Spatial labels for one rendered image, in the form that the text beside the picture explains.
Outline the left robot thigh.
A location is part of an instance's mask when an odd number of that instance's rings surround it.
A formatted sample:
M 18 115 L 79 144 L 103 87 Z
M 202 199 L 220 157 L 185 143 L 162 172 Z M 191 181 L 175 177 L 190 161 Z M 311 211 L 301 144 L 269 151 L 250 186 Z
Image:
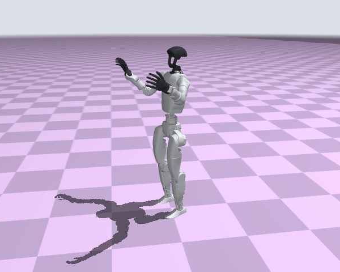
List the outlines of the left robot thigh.
M 173 135 L 170 136 L 167 147 L 167 164 L 168 169 L 172 177 L 175 178 L 175 181 L 179 177 L 180 172 L 184 172 L 180 170 L 181 157 L 182 153 L 181 149 L 178 147 L 184 146 L 186 144 L 186 136 L 181 134 L 178 130 L 173 130 Z

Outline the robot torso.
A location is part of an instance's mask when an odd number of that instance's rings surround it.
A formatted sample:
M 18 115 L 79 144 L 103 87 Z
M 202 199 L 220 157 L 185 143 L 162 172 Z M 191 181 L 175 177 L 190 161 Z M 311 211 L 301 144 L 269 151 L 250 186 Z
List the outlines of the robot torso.
M 180 78 L 180 76 L 183 76 L 184 78 L 188 79 L 187 76 L 185 74 L 181 74 L 179 71 L 175 71 L 175 74 L 170 74 L 170 71 L 167 71 L 163 77 L 165 82 L 169 83 L 172 87 L 175 87 L 176 90 L 178 90 L 178 85 L 177 80 Z M 174 103 L 174 101 L 172 100 L 172 98 L 167 95 L 164 92 L 161 92 L 161 105 L 162 105 L 162 110 L 169 113 L 169 114 L 165 114 L 166 119 L 165 121 L 163 121 L 162 123 L 162 131 L 164 133 L 164 135 L 166 137 L 170 137 L 173 135 L 173 130 L 178 130 L 179 132 L 181 132 L 181 124 L 177 121 L 177 116 L 175 115 L 175 113 L 182 113 L 182 110 L 184 108 L 184 105 L 176 105 Z

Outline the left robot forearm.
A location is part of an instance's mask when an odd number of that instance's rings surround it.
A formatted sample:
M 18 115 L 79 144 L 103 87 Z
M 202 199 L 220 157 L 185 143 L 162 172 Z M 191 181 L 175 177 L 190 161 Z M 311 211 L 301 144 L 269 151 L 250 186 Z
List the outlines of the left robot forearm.
M 175 87 L 169 86 L 169 90 L 167 92 L 169 93 L 167 95 L 169 95 L 173 101 L 175 102 L 182 101 L 183 103 L 185 103 L 186 101 L 185 95 L 176 90 Z

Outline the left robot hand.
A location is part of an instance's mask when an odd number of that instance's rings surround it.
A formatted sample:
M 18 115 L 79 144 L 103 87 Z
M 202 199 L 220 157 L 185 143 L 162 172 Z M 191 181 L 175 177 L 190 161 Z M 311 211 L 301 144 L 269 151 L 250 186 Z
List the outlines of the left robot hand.
M 154 86 L 149 86 L 149 85 L 146 85 L 146 86 L 147 86 L 147 87 L 150 87 L 150 88 L 154 88 L 154 89 L 156 89 L 156 90 L 158 90 L 158 91 L 162 91 L 162 92 L 164 92 L 164 93 L 166 93 L 166 94 L 169 94 L 167 91 L 169 90 L 169 86 L 171 86 L 171 85 L 170 85 L 169 83 L 165 82 L 164 77 L 162 76 L 161 73 L 159 73 L 158 71 L 156 71 L 156 73 L 157 73 L 161 78 L 159 78 L 157 75 L 152 74 L 152 73 L 149 73 L 149 75 L 152 75 L 152 76 L 155 77 L 157 80 L 154 79 L 154 78 L 151 78 L 151 77 L 148 77 L 148 76 L 147 76 L 148 79 L 151 79 L 151 80 L 155 81 L 156 83 L 150 82 L 150 81 L 146 81 L 147 83 L 151 83 L 151 84 L 155 85 L 156 87 L 154 87 Z

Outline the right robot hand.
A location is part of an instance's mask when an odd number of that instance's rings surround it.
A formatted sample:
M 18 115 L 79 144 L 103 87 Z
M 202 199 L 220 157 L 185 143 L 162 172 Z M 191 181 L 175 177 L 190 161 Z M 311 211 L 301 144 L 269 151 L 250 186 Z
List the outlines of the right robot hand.
M 131 70 L 128 69 L 126 62 L 122 58 L 116 58 L 116 63 L 117 63 L 116 65 L 119 65 L 122 67 L 123 71 L 125 72 L 125 76 L 126 76 L 126 73 L 128 76 L 132 76 Z

